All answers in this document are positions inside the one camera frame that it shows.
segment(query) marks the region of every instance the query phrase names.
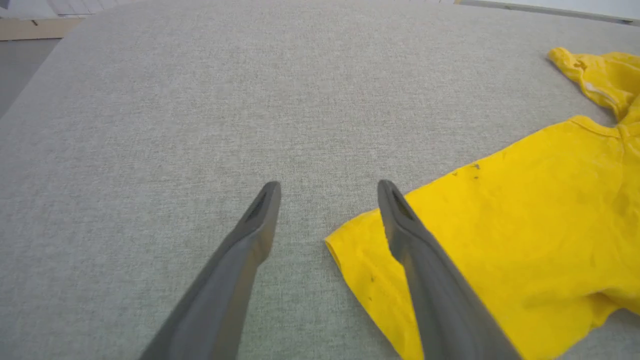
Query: gray tablecloth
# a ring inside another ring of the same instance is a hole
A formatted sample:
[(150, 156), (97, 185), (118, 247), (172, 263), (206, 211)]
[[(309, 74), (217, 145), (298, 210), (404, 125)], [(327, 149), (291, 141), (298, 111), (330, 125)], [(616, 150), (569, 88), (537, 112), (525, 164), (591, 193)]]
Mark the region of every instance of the gray tablecloth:
[[(546, 53), (639, 39), (405, 0), (156, 0), (87, 19), (0, 120), (0, 357), (135, 359), (276, 179), (239, 357), (395, 358), (324, 238), (376, 207), (381, 178), (408, 191), (576, 114), (611, 124)], [(573, 355), (637, 357), (638, 328), (617, 315)]]

